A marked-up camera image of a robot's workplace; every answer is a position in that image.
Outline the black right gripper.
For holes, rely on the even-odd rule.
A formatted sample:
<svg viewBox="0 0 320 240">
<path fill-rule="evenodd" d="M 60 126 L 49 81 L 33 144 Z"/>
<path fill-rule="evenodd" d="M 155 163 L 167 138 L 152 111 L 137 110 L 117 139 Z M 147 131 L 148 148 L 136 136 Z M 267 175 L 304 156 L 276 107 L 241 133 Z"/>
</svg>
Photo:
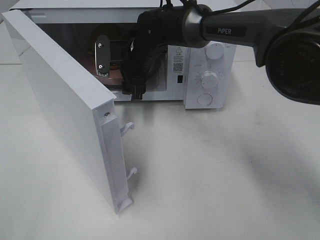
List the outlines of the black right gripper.
<svg viewBox="0 0 320 240">
<path fill-rule="evenodd" d="M 111 62 L 122 75 L 122 93 L 132 100 L 143 99 L 154 62 L 168 48 L 169 13 L 168 9 L 141 13 L 120 41 L 110 43 Z"/>
</svg>

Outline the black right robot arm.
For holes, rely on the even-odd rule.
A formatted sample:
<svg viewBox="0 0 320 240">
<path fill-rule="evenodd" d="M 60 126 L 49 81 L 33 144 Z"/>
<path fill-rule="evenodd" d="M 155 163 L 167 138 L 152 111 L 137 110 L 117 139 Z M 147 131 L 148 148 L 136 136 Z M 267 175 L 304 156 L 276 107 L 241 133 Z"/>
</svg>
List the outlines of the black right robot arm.
<svg viewBox="0 0 320 240">
<path fill-rule="evenodd" d="M 122 46 L 122 92 L 141 100 L 155 59 L 167 46 L 202 48 L 209 42 L 253 48 L 272 86 L 300 103 L 320 103 L 320 4 L 308 8 L 212 11 L 194 0 L 142 12 Z"/>
</svg>

